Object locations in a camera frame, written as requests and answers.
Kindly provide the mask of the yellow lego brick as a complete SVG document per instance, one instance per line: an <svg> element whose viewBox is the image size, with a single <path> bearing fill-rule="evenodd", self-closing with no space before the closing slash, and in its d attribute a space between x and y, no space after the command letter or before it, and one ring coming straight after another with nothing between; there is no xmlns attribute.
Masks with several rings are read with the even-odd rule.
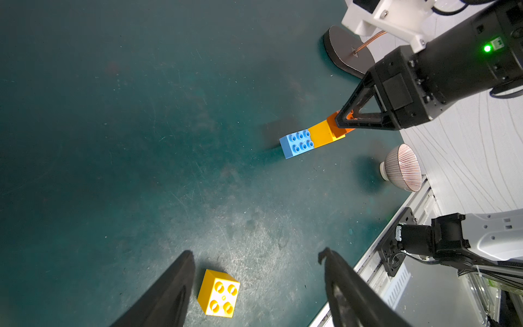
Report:
<svg viewBox="0 0 523 327"><path fill-rule="evenodd" d="M309 128L309 133L315 149L343 139L346 135L345 130L339 134L333 132L327 120Z"/></svg>
<svg viewBox="0 0 523 327"><path fill-rule="evenodd" d="M204 314L233 318L240 286L231 275L207 269L197 297Z"/></svg>

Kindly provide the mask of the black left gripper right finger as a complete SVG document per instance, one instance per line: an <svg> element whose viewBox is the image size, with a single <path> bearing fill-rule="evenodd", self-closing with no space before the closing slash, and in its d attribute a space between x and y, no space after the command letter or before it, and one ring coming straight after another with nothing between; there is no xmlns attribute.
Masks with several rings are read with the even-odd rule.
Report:
<svg viewBox="0 0 523 327"><path fill-rule="evenodd" d="M330 248L318 254L325 264L326 295L335 326L408 326L370 286Z"/></svg>

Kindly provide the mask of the blue lego brick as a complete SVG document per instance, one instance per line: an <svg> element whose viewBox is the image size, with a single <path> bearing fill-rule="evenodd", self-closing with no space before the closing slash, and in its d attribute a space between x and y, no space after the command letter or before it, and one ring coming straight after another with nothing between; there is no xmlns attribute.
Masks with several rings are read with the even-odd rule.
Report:
<svg viewBox="0 0 523 327"><path fill-rule="evenodd" d="M315 148L308 129L283 136L279 139L279 142L286 159L293 158Z"/></svg>

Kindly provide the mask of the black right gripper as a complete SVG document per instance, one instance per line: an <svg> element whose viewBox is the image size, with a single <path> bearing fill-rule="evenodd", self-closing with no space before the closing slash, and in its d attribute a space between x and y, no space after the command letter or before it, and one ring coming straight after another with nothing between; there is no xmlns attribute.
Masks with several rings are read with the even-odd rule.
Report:
<svg viewBox="0 0 523 327"><path fill-rule="evenodd" d="M522 96L522 2L496 1L415 54L404 46L376 63L335 118L341 129L399 130L489 91Z"/></svg>

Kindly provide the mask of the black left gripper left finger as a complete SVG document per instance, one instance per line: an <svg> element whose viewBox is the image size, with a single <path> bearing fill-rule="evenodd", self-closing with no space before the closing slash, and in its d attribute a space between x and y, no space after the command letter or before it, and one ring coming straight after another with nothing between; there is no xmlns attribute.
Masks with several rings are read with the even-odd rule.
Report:
<svg viewBox="0 0 523 327"><path fill-rule="evenodd" d="M195 277L193 253L186 250L113 326L183 326Z"/></svg>

